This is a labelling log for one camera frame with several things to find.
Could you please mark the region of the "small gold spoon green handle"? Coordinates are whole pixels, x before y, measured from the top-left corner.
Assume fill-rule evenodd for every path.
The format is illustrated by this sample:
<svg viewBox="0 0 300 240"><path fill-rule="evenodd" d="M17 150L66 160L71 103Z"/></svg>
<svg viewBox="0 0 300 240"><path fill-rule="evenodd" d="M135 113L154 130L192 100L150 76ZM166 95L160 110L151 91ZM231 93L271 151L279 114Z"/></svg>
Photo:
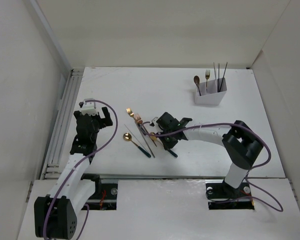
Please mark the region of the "small gold spoon green handle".
<svg viewBox="0 0 300 240"><path fill-rule="evenodd" d="M177 158L177 157L178 157L178 155L177 155L174 151L172 151L171 149L165 149L163 143L159 140L158 137L155 136L155 133L154 133L154 132L150 132L149 134L150 134L150 139L153 140L154 143L159 143L159 144L163 147L163 149L164 149L166 152L168 152L170 155L172 155L174 158Z"/></svg>

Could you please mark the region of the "brown wooden spoon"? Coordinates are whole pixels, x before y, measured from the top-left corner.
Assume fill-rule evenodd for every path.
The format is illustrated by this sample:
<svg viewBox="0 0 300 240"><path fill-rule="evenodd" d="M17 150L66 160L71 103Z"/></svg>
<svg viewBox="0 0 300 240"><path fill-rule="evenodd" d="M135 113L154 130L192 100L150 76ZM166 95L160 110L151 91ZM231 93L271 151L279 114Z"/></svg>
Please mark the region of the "brown wooden spoon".
<svg viewBox="0 0 300 240"><path fill-rule="evenodd" d="M197 91L198 91L198 93L199 93L199 96L201 96L202 93L201 93L201 89L200 89L200 78L199 78L199 76L195 75L195 76L193 77L193 81L194 81L194 83L195 83L195 85L196 85L196 88L197 88Z"/></svg>

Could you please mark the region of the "gold fork dark green handle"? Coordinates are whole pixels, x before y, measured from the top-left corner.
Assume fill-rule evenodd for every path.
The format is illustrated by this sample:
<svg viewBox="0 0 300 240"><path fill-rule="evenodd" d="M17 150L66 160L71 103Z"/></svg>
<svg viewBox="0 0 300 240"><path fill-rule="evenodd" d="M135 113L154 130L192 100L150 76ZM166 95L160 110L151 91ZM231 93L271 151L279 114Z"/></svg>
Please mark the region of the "gold fork dark green handle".
<svg viewBox="0 0 300 240"><path fill-rule="evenodd" d="M210 76L211 76L211 71L207 69L205 71L205 89L207 94L208 94L208 83L209 83Z"/></svg>

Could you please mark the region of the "black chopstick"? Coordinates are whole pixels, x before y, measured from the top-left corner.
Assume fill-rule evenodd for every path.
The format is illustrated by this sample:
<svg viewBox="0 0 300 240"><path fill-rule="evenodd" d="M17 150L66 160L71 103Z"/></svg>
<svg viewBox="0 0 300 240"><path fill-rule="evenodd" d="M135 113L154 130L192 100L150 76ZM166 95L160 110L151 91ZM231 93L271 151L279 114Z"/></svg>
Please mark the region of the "black chopstick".
<svg viewBox="0 0 300 240"><path fill-rule="evenodd" d="M220 63L218 63L218 79L217 79L217 92L220 92Z"/></svg>
<svg viewBox="0 0 300 240"><path fill-rule="evenodd" d="M219 84L219 92L221 92L222 88L223 88L223 83L224 83L224 80L225 80L225 74L226 74L227 67L228 67L228 62L226 62L225 67L224 67L221 83Z"/></svg>

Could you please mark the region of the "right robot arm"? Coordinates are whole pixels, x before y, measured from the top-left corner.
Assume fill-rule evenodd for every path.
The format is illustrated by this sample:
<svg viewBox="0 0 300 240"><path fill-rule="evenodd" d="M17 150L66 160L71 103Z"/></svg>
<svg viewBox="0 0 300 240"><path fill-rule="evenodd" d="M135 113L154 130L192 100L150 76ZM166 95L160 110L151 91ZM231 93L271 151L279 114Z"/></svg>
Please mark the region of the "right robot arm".
<svg viewBox="0 0 300 240"><path fill-rule="evenodd" d="M221 183L209 183L206 187L207 198L211 201L229 201L241 196L241 185L252 169L263 149L262 142L251 129L240 120L228 125L209 124L184 117L177 120L165 112L156 120L160 131L159 139L166 150L172 149L178 141L203 141L224 147L231 165Z"/></svg>

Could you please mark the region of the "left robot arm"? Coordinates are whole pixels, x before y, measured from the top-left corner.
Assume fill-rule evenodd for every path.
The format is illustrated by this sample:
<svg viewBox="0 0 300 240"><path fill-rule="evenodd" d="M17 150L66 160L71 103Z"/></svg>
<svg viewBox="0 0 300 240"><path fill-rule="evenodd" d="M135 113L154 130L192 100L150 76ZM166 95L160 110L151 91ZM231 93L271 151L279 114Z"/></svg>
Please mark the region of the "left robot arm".
<svg viewBox="0 0 300 240"><path fill-rule="evenodd" d="M102 107L103 117L95 103L85 102L73 115L76 120L76 135L73 139L69 159L56 184L34 202L34 230L38 238L45 240L70 240L77 229L78 214L89 198L101 195L102 186L98 175L85 174L91 165L97 147L97 136L101 129L118 126L112 120L110 106Z"/></svg>

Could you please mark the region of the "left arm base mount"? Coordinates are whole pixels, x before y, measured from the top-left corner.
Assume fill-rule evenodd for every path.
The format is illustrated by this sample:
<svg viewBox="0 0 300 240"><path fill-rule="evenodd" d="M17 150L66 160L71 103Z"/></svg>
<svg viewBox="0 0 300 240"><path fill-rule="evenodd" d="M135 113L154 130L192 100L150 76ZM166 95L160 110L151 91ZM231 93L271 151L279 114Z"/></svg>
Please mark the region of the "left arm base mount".
<svg viewBox="0 0 300 240"><path fill-rule="evenodd" d="M86 210L117 209L118 183L101 178L99 174L85 173L80 178L74 196L66 204L66 211L77 215L80 207Z"/></svg>

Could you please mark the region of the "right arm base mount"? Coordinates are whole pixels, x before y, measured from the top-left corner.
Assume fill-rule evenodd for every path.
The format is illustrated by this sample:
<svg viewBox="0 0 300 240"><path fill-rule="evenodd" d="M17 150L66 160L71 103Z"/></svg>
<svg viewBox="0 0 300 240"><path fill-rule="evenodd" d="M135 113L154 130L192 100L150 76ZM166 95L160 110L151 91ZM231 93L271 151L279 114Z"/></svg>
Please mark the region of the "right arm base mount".
<svg viewBox="0 0 300 240"><path fill-rule="evenodd" d="M206 184L206 198L209 210L254 210L253 200L250 198L250 186L242 182L238 188L232 188L224 182L210 182Z"/></svg>

